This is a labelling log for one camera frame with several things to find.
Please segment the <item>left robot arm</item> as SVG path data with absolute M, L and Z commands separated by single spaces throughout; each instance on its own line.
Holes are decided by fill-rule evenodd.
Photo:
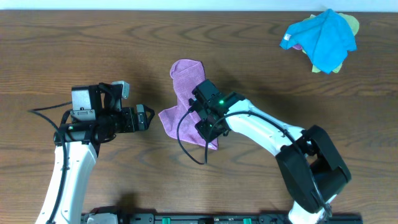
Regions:
M 128 96 L 124 81 L 72 87 L 72 108 L 53 125 L 55 164 L 37 223 L 79 223 L 100 146 L 119 133 L 149 128 L 154 110 L 143 104 L 123 107 Z

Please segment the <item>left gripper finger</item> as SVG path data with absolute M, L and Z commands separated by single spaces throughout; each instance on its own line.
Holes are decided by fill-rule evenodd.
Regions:
M 153 119 L 152 116 L 146 117 L 146 120 L 144 121 L 144 127 L 145 127 L 145 129 L 149 129 L 149 126 L 150 126 L 150 123 L 151 123 L 152 119 Z
M 146 105 L 143 105 L 143 109 L 144 109 L 144 112 L 145 112 L 145 113 L 149 113 L 149 116 L 148 116 L 148 117 L 154 117 L 155 111 L 154 111 L 153 109 L 149 108 L 149 107 L 146 106 Z

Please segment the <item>purple microfibre cloth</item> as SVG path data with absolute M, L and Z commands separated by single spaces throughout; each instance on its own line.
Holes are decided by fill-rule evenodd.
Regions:
M 179 137 L 181 141 L 205 146 L 205 140 L 195 129 L 195 124 L 200 120 L 199 115 L 196 112 L 186 114 L 190 108 L 188 100 L 193 98 L 193 89 L 205 81 L 203 64 L 196 60 L 180 59 L 172 65 L 170 76 L 177 105 L 159 113 L 164 130 L 171 138 Z

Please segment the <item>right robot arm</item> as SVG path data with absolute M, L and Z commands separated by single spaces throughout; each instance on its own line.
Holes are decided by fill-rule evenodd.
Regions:
M 275 157 L 294 200 L 289 222 L 321 223 L 332 217 L 330 204 L 351 180 L 351 173 L 323 128 L 282 122 L 239 93 L 223 94 L 210 80 L 197 85 L 192 94 L 189 112 L 199 115 L 195 128 L 207 144 L 233 131 Z

